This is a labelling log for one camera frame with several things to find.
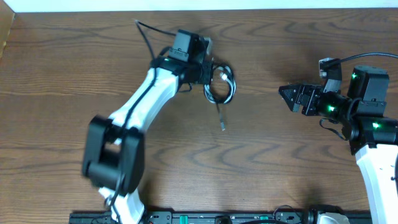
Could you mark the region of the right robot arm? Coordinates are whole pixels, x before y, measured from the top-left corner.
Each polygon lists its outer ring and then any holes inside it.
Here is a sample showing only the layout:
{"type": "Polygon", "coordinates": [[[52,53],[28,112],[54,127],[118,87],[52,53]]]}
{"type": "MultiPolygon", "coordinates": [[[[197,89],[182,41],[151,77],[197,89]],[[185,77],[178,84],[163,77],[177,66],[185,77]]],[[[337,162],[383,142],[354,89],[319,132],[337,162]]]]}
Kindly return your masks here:
{"type": "Polygon", "coordinates": [[[338,137],[349,142],[361,171],[373,223],[397,223],[397,120],[384,116],[389,76],[381,68],[354,67],[348,92],[341,75],[324,85],[279,87],[289,110],[341,124],[338,137]]]}

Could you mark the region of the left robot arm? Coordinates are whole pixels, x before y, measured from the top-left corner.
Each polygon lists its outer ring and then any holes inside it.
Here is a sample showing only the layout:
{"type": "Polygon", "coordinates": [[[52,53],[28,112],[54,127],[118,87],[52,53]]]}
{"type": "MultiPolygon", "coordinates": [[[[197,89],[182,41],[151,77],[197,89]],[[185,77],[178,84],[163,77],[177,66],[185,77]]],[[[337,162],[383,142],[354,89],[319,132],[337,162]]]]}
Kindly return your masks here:
{"type": "Polygon", "coordinates": [[[144,205],[137,188],[144,173],[145,134],[184,83],[210,83],[211,48],[209,37],[179,30],[173,46],[150,62],[144,82],[131,98],[108,118],[95,116],[90,121],[81,171],[99,188],[117,223],[141,220],[144,205]]]}

